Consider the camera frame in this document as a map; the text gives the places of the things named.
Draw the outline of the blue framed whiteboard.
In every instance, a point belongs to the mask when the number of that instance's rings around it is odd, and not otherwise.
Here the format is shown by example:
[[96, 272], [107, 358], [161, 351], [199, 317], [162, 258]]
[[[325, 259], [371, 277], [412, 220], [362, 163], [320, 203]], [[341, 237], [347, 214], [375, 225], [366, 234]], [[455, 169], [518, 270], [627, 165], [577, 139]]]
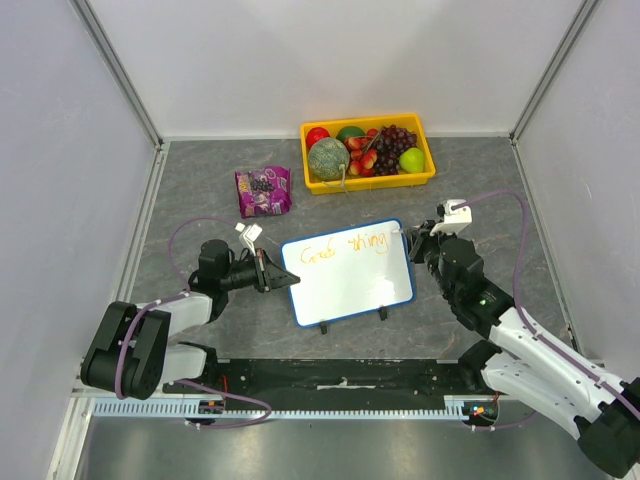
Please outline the blue framed whiteboard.
[[410, 303], [416, 295], [402, 228], [386, 219], [287, 241], [282, 266], [300, 278], [289, 288], [303, 328]]

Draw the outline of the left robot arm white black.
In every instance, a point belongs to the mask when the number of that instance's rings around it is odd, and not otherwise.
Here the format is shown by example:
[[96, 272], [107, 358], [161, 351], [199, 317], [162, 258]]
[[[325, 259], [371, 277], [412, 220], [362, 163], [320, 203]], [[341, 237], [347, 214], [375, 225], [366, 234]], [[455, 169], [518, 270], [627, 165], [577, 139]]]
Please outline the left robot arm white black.
[[170, 337], [217, 320], [231, 291], [269, 293], [299, 282], [260, 248], [244, 249], [236, 258], [226, 242], [209, 240], [187, 289], [146, 305], [109, 304], [82, 362], [81, 382], [119, 399], [145, 400], [159, 386], [181, 379], [198, 393], [211, 392], [220, 378], [218, 367], [207, 361], [212, 350], [191, 343], [171, 347]]

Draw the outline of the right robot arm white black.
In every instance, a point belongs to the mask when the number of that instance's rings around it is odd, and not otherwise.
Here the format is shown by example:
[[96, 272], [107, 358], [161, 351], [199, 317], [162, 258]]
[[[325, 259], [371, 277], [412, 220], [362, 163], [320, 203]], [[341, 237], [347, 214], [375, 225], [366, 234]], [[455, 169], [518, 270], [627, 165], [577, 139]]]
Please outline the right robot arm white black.
[[461, 358], [467, 392], [489, 388], [545, 416], [601, 471], [639, 462], [639, 382], [628, 382], [557, 339], [484, 274], [474, 244], [427, 221], [403, 229], [409, 257], [427, 265], [456, 319], [480, 341]]

